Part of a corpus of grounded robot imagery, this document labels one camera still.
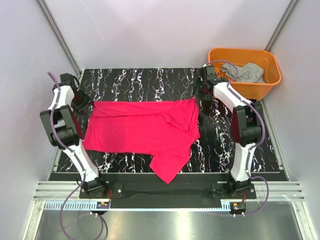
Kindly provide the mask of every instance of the marble pattern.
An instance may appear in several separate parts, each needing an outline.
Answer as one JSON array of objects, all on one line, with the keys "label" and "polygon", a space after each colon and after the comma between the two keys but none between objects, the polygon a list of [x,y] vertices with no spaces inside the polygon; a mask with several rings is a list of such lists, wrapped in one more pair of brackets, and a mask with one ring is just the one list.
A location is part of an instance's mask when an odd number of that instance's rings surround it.
[{"label": "marble pattern", "polygon": [[[95,101],[177,101],[191,97],[197,68],[86,69],[81,82]],[[233,165],[235,144],[230,138],[231,112],[217,99],[199,100],[200,138],[191,146],[191,156],[182,173],[227,172]],[[92,106],[87,109],[92,113]],[[83,133],[89,117],[76,115]],[[152,157],[138,153],[88,151],[92,162],[102,173],[150,173]],[[253,172],[277,172],[278,162],[266,131],[264,143],[255,150]],[[57,172],[77,172],[62,153]]]}]

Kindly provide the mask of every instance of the orange bin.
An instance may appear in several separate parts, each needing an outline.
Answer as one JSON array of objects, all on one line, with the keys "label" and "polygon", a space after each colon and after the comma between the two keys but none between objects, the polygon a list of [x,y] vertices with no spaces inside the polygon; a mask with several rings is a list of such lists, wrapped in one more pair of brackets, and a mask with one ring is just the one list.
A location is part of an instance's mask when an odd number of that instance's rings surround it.
[{"label": "orange bin", "polygon": [[[262,79],[265,83],[233,82],[232,87],[246,99],[263,99],[268,92],[281,81],[281,73],[274,55],[264,50],[239,49],[239,48],[213,48],[209,52],[209,62],[226,60],[239,67],[247,63],[254,63],[263,71]],[[221,71],[224,62],[212,63],[218,77],[226,78],[225,72]]]}]

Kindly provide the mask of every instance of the gray towel in bin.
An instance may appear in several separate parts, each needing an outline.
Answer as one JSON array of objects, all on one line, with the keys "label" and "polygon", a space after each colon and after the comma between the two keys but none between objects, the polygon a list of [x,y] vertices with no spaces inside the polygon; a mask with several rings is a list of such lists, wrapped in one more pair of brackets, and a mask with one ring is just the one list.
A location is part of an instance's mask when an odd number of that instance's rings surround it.
[{"label": "gray towel in bin", "polygon": [[[236,68],[238,69],[238,76],[235,79],[236,82],[265,83],[262,79],[264,70],[257,64],[249,62],[243,67],[236,66]],[[225,74],[230,78],[233,78],[236,75],[235,68],[229,63],[223,64],[221,66],[221,70],[222,72],[225,72]]]}]

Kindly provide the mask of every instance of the white wall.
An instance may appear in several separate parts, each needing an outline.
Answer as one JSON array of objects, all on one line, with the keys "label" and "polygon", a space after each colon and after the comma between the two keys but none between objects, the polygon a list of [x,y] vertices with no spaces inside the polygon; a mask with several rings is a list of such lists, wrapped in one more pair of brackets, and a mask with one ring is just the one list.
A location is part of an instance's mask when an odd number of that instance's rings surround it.
[{"label": "white wall", "polygon": [[36,1],[0,2],[0,238],[19,240],[54,152],[39,118],[53,99],[47,71],[73,72]]},{"label": "white wall", "polygon": [[289,0],[46,0],[81,68],[200,67],[264,49]]},{"label": "white wall", "polygon": [[266,98],[292,180],[320,236],[320,1],[300,1],[276,42],[282,83]]}]

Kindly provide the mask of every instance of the shiny floor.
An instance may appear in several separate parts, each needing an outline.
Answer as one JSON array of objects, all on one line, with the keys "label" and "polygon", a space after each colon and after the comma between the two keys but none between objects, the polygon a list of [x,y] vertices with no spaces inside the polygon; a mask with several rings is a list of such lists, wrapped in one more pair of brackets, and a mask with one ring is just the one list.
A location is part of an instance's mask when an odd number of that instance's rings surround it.
[{"label": "shiny floor", "polygon": [[[247,212],[259,207],[248,202]],[[64,211],[63,222],[76,240],[94,239],[100,221],[84,211]],[[109,211],[103,215],[107,231],[99,240],[302,240],[289,202],[268,202],[265,208],[247,217],[219,217],[207,212]],[[45,210],[36,240],[67,239],[60,229],[59,211]]]}]

